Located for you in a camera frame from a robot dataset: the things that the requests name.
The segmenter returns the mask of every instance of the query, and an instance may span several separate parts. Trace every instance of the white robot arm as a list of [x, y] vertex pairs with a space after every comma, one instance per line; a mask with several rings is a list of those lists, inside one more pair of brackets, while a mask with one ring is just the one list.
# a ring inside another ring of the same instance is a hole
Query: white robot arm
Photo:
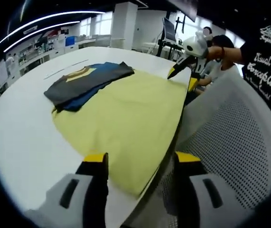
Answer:
[[196, 32], [196, 35], [183, 42], [185, 53], [177, 60], [177, 63], [171, 68], [168, 79], [174, 77], [180, 71], [190, 65], [195, 64], [194, 73], [201, 73], [206, 63], [208, 54], [207, 41], [202, 32]]

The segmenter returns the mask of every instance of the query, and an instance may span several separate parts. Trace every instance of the round table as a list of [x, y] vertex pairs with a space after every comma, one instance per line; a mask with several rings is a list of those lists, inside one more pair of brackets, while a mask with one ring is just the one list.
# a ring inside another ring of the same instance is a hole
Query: round table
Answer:
[[[49, 190], [84, 159], [53, 124], [53, 104], [44, 92], [62, 75], [104, 62], [121, 63], [167, 78], [174, 62], [140, 52], [87, 47], [52, 59], [31, 70], [0, 97], [0, 181], [21, 212], [37, 209]], [[171, 80], [188, 84], [187, 68]], [[107, 228], [118, 228], [140, 199], [108, 181]]]

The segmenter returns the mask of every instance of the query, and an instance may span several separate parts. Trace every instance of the yellow cloth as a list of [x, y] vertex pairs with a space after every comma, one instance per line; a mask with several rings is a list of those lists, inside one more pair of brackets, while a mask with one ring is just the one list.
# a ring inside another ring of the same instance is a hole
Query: yellow cloth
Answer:
[[186, 89], [135, 70], [99, 90], [78, 112], [52, 116], [81, 155], [107, 152], [112, 181], [139, 196], [173, 139]]

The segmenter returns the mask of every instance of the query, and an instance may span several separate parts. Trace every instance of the person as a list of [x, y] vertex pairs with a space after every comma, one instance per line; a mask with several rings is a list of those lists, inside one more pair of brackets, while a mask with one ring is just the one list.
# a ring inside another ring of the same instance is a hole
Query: person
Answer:
[[[223, 48], [234, 48], [232, 41], [225, 35], [215, 36], [212, 39], [213, 47], [222, 50]], [[239, 70], [234, 62], [228, 58], [223, 58], [220, 64], [215, 65], [211, 70], [208, 77], [200, 79], [198, 81], [198, 86], [207, 86], [211, 82], [214, 82], [219, 77], [223, 76], [240, 76]], [[204, 91], [200, 88], [196, 88], [194, 92], [197, 95], [202, 94]]]
[[204, 27], [203, 34], [207, 40], [207, 46], [211, 47], [212, 46], [212, 38], [213, 38], [212, 29], [208, 26]]
[[10, 66], [14, 62], [14, 58], [9, 54], [9, 57], [6, 60], [7, 66]]
[[[261, 20], [250, 40], [241, 48], [208, 48], [208, 59], [229, 59], [244, 65], [244, 80], [259, 94], [271, 110], [271, 20]], [[271, 195], [255, 209], [255, 214], [240, 227], [271, 227]]]
[[13, 63], [14, 63], [14, 58], [11, 56], [11, 54], [9, 54], [9, 57], [6, 60], [6, 67], [7, 67], [7, 71], [8, 71], [9, 76], [11, 75]]
[[13, 59], [14, 59], [14, 62], [18, 62], [18, 56], [16, 55], [16, 53], [14, 53]]
[[205, 68], [203, 69], [203, 71], [200, 73], [200, 76], [201, 78], [205, 78], [207, 77], [213, 68], [215, 68], [216, 66], [220, 65], [219, 62], [217, 62], [216, 60], [211, 60], [211, 61], [208, 61], [206, 64], [205, 64]]

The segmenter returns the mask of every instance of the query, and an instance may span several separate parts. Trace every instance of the ceiling light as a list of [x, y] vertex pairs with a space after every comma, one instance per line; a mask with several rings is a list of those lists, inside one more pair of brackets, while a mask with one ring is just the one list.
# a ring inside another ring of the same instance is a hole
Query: ceiling light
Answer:
[[69, 24], [75, 24], [75, 23], [79, 23], [80, 21], [71, 21], [71, 22], [67, 22], [67, 23], [62, 23], [62, 24], [58, 24], [58, 25], [52, 25], [52, 26], [49, 26], [49, 27], [46, 27], [46, 28], [43, 28], [43, 29], [40, 29], [38, 31], [35, 31], [35, 32], [32, 32], [31, 34], [29, 35], [26, 35], [25, 37], [21, 38], [20, 40], [16, 41], [14, 44], [10, 45], [8, 48], [6, 48], [3, 52], [7, 52], [9, 49], [11, 49], [13, 46], [17, 45], [18, 43], [20, 43], [21, 41], [23, 41], [24, 39], [34, 35], [34, 34], [37, 34], [39, 32], [42, 32], [44, 30], [47, 30], [47, 29], [51, 29], [51, 28], [54, 28], [54, 27], [57, 27], [57, 26], [62, 26], [62, 25], [69, 25]]
[[3, 39], [0, 41], [0, 43], [3, 42], [6, 38], [8, 38], [8, 37], [12, 36], [13, 34], [15, 34], [16, 32], [18, 32], [18, 31], [24, 29], [26, 26], [29, 26], [29, 25], [31, 25], [31, 24], [34, 24], [34, 23], [36, 23], [36, 22], [39, 22], [39, 21], [41, 21], [41, 20], [45, 20], [45, 19], [48, 19], [48, 18], [57, 17], [57, 16], [62, 16], [62, 15], [67, 15], [67, 14], [75, 14], [75, 13], [96, 13], [96, 14], [104, 14], [104, 12], [99, 12], [99, 11], [71, 11], [71, 12], [63, 12], [63, 13], [51, 14], [51, 15], [45, 16], [45, 17], [43, 17], [43, 18], [38, 18], [38, 19], [36, 19], [36, 20], [34, 20], [34, 21], [31, 21], [31, 22], [29, 22], [29, 23], [27, 23], [27, 24], [25, 24], [25, 25], [23, 25], [23, 26], [17, 28], [16, 30], [14, 30], [14, 31], [12, 31], [11, 33], [9, 33], [5, 38], [3, 38]]

